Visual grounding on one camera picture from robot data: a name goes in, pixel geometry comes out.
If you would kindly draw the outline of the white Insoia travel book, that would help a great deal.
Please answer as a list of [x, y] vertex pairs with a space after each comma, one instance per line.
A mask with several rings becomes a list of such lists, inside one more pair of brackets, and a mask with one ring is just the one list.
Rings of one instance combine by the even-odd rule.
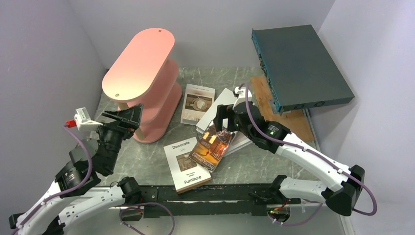
[[199, 133], [203, 133], [209, 124], [213, 121], [213, 119], [216, 116], [216, 110], [218, 105], [233, 105], [236, 98], [233, 95], [233, 91], [224, 88], [223, 91], [220, 93], [220, 95], [217, 97], [217, 99], [213, 102], [211, 107], [207, 110], [207, 112], [203, 115], [203, 117], [199, 120], [199, 122], [196, 124], [196, 130]]

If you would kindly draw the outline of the dark orange Edward Tulane novel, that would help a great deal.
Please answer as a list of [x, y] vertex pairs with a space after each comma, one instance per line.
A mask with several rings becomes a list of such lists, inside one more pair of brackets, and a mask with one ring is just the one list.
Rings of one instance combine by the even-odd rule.
[[189, 158], [212, 173], [224, 157], [236, 132], [223, 127], [216, 131], [213, 121], [205, 129], [196, 145], [189, 153]]

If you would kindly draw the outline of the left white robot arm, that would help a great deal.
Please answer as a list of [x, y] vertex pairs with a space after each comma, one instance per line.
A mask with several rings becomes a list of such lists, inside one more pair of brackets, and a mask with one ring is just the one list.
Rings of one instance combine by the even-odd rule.
[[63, 129], [95, 131], [97, 139], [78, 139], [69, 152], [70, 160], [56, 174], [46, 193], [26, 212], [9, 217], [14, 235], [62, 235], [71, 225], [120, 204], [133, 206], [142, 201], [135, 178], [126, 177], [116, 186], [79, 204], [75, 201], [100, 183], [100, 176], [113, 174], [122, 142], [139, 129], [143, 105], [104, 111], [110, 122], [92, 120], [86, 108], [78, 108]]

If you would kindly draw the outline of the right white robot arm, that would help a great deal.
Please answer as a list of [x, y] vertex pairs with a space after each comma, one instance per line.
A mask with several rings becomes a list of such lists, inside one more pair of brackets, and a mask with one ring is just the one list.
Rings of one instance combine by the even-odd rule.
[[317, 177], [316, 181], [310, 181], [278, 175], [270, 186], [272, 201], [282, 203], [291, 198], [317, 201], [343, 216], [356, 211], [365, 176], [361, 166], [349, 167], [325, 156], [279, 122], [266, 121], [251, 101], [236, 106], [218, 105], [213, 119], [217, 131], [223, 129], [224, 119], [228, 130], [244, 134], [260, 149], [290, 159]]

